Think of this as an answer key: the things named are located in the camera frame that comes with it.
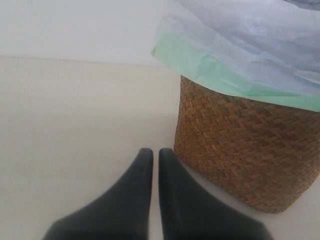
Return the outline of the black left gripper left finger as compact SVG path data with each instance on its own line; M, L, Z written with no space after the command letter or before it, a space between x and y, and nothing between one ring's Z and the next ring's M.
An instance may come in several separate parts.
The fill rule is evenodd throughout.
M45 240L146 240L153 181L153 151L139 150L122 177L90 204L48 229Z

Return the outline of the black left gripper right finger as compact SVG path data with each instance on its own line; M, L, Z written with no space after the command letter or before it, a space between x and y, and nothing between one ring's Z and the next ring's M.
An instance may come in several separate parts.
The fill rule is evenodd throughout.
M187 172L173 150L158 155L158 190L165 240L270 240L262 222L207 192Z

